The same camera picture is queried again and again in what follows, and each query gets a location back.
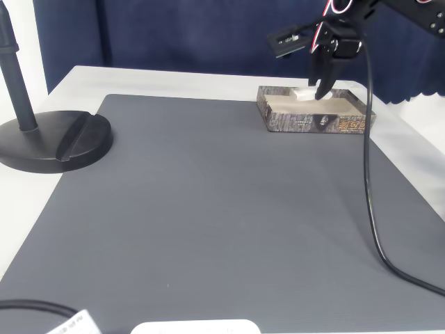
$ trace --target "white foam block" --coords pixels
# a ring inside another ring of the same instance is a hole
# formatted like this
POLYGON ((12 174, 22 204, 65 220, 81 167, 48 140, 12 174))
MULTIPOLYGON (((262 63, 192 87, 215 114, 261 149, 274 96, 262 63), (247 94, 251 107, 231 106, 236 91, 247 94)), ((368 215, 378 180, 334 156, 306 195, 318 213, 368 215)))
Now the white foam block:
POLYGON ((250 320, 145 322, 131 334, 261 334, 250 320))

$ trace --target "cardboard box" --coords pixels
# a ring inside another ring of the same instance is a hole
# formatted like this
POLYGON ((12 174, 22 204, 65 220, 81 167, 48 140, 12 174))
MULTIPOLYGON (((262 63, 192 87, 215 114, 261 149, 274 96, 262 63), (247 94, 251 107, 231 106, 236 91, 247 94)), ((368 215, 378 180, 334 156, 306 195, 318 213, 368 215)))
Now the cardboard box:
MULTIPOLYGON (((270 132, 363 134, 366 105, 347 89, 328 100, 298 101, 292 87, 260 86, 258 108, 270 132)), ((371 126, 375 121, 371 114, 371 126)))

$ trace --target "black cable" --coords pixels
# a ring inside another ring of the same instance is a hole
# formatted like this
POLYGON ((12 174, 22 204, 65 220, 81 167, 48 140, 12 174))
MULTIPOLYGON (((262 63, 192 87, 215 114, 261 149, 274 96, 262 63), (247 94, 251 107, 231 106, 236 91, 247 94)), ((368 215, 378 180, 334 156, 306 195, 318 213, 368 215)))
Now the black cable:
POLYGON ((403 280, 406 280, 412 284, 418 285, 424 289, 430 290, 431 292, 434 292, 436 294, 440 294, 441 296, 445 296, 445 290, 436 287, 435 285, 432 285, 430 283, 424 282, 422 280, 419 280, 418 278, 415 278, 411 275, 408 275, 404 271, 401 271, 399 268, 394 266, 392 262, 389 260, 388 256, 386 255, 385 251, 383 250, 382 243, 380 242, 380 237, 377 230, 377 224, 375 222, 375 214, 374 214, 374 208, 373 208, 373 201, 372 201, 372 195, 371 195, 371 176, 369 172, 369 142, 370 138, 369 135, 371 133, 371 111, 373 106, 373 71, 371 66, 371 57, 369 56, 369 50, 368 45, 366 43, 366 39, 364 37, 364 34, 359 29, 359 27, 349 19, 345 17, 338 17, 334 15, 327 15, 318 18, 311 24, 307 24, 305 26, 302 26, 299 31, 315 27, 317 24, 320 24, 321 22, 338 22, 340 21, 343 23, 347 23, 352 28, 354 28, 356 34, 359 36, 360 40, 362 41, 362 49, 364 51, 364 55, 366 58, 366 67, 368 70, 368 85, 367 85, 367 97, 366 97, 366 117, 365 117, 365 129, 364 129, 364 143, 363 143, 363 171, 364 171, 364 190, 366 194, 366 204, 368 206, 368 215, 369 215, 369 221, 371 223, 371 231, 373 233, 374 238, 374 244, 377 248, 378 255, 380 256, 380 259, 382 259, 383 263, 391 270, 396 276, 399 278, 402 278, 403 280))
POLYGON ((28 299, 11 299, 7 301, 0 301, 0 310, 34 310, 61 315, 62 317, 66 317, 68 319, 79 312, 74 308, 69 308, 64 305, 28 299))

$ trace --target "blue fabric backdrop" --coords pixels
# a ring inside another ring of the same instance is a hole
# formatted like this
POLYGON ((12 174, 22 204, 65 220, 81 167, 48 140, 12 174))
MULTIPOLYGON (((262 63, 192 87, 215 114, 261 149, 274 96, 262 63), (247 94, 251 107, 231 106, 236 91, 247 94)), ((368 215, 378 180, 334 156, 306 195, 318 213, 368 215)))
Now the blue fabric backdrop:
MULTIPOLYGON (((325 0, 34 0, 51 91, 75 65, 308 77, 307 50, 275 59, 268 33, 321 15, 325 0)), ((445 42, 381 6, 366 27, 375 93, 445 94, 445 42)), ((366 83, 363 56, 342 79, 366 83)))

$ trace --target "gray mat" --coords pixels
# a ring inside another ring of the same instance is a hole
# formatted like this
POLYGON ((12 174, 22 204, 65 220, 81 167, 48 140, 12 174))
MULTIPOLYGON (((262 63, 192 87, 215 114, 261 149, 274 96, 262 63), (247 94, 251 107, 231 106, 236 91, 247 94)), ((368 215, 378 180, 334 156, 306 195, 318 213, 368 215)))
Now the gray mat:
MULTIPOLYGON (((62 177, 0 298, 87 308, 104 334, 185 319, 249 319, 262 333, 445 329, 445 298, 378 259, 360 135, 269 133, 253 102, 111 95, 99 113, 114 146, 62 177)), ((445 287, 444 222, 374 145, 371 162, 389 256, 445 287)), ((0 333, 61 320, 0 312, 0 333)))

